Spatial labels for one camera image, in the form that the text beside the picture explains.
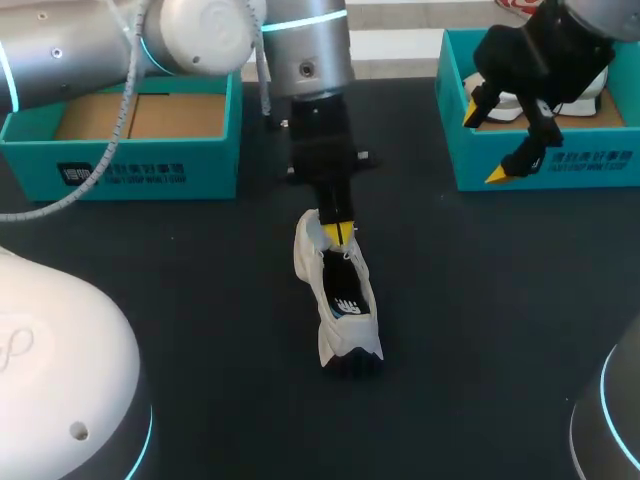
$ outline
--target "black table surface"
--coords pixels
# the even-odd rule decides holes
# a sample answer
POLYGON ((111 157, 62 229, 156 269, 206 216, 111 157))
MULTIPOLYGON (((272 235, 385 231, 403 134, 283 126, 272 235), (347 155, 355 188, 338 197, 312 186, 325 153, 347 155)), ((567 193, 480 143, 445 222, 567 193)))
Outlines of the black table surface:
MULTIPOLYGON (((574 479, 575 399, 640 309, 640 190, 456 191, 432 80, 356 83, 382 375, 321 373, 295 224, 247 88, 234 202, 84 203, 0 244, 96 285, 138 337, 166 479, 574 479)), ((5 166, 0 205, 27 204, 5 166)))

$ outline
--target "floor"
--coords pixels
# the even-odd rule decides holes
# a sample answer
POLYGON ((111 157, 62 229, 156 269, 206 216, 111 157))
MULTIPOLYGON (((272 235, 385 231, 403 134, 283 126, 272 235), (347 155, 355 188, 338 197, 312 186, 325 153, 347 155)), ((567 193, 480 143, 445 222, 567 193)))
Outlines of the floor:
MULTIPOLYGON (((435 76, 444 29, 522 24, 493 0, 347 0, 347 10, 358 79, 435 76)), ((256 80, 254 63, 243 76, 256 80)))

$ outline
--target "cable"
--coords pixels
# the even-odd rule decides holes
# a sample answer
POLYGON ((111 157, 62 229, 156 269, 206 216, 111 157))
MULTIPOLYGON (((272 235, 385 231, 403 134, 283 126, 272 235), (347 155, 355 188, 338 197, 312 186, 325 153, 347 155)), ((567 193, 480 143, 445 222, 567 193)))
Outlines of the cable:
POLYGON ((251 5, 251 0, 246 0, 249 21, 253 26, 253 41, 256 47, 256 70, 258 71, 258 84, 260 85, 260 104, 262 115, 271 116, 271 98, 269 97, 269 83, 267 80, 267 64, 264 53, 264 40, 262 38, 262 23, 251 5))
POLYGON ((109 145, 107 145, 107 149, 105 150, 102 159, 94 169, 93 173, 89 176, 89 178, 85 180, 82 185, 80 185, 76 190, 64 197, 62 200, 52 203, 51 205, 48 205, 44 208, 33 210, 31 212, 0 214, 0 222, 26 222, 28 220, 35 220, 38 218, 46 217, 47 215, 51 215, 52 213, 59 212, 60 210, 68 207, 69 205, 73 204, 81 197, 86 195, 96 185, 96 183, 98 183, 98 180, 100 180, 116 153, 118 145, 120 144, 120 135, 122 134, 122 129, 124 128, 124 125, 127 121, 127 115, 129 114, 129 107, 131 105, 131 99, 133 98, 133 93, 138 77, 138 60, 140 58, 141 51, 140 43, 144 34, 144 21, 150 3, 151 0, 140 0, 136 8, 136 13, 134 16, 133 37, 129 36, 131 38, 131 59, 129 61, 129 72, 127 73, 127 81, 124 86, 122 102, 120 103, 120 113, 118 113, 118 121, 115 128, 113 129, 113 134, 111 136, 111 139, 109 140, 109 145))

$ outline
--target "shoe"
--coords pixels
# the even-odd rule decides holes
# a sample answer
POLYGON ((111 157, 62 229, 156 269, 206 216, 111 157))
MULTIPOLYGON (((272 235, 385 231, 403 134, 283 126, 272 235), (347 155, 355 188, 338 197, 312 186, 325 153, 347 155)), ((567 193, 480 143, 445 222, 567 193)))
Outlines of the shoe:
POLYGON ((495 2, 502 8, 529 19, 536 13, 543 0, 495 0, 495 2))
MULTIPOLYGON (((557 115, 565 117, 593 117, 600 108, 600 95, 607 85, 609 68, 605 68, 593 83, 585 90, 580 99, 573 103, 563 103, 554 110, 557 115)), ((475 73, 464 82, 464 89, 467 100, 471 99, 471 94, 484 83, 484 78, 479 73, 475 73)), ((502 92, 500 103, 489 114, 489 120, 498 123, 510 123, 522 115, 523 110, 518 99, 512 93, 502 92)))
POLYGON ((344 249, 330 247, 318 211, 309 210, 296 229, 294 265, 318 302, 320 364, 376 370, 384 357, 369 269, 355 238, 344 249))

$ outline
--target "teal box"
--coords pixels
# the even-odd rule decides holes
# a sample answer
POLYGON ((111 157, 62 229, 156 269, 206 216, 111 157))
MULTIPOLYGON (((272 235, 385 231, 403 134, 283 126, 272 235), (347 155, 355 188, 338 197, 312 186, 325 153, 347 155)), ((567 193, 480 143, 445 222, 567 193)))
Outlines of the teal box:
MULTIPOLYGON (((223 136, 123 139, 111 167, 83 200, 235 198, 242 127, 240 74, 150 78, 137 92, 226 94, 223 136)), ((0 133, 0 149, 30 201, 55 201, 71 193, 107 147, 106 140, 54 140, 66 108, 59 103, 11 114, 0 133)))
POLYGON ((640 44, 621 44, 608 88, 626 128, 563 129, 564 146, 547 152, 537 175, 485 180, 524 140, 525 130, 479 132, 462 126, 468 101, 462 80, 477 70, 473 52, 486 30, 444 34, 436 95, 458 188, 462 191, 640 186, 640 44))

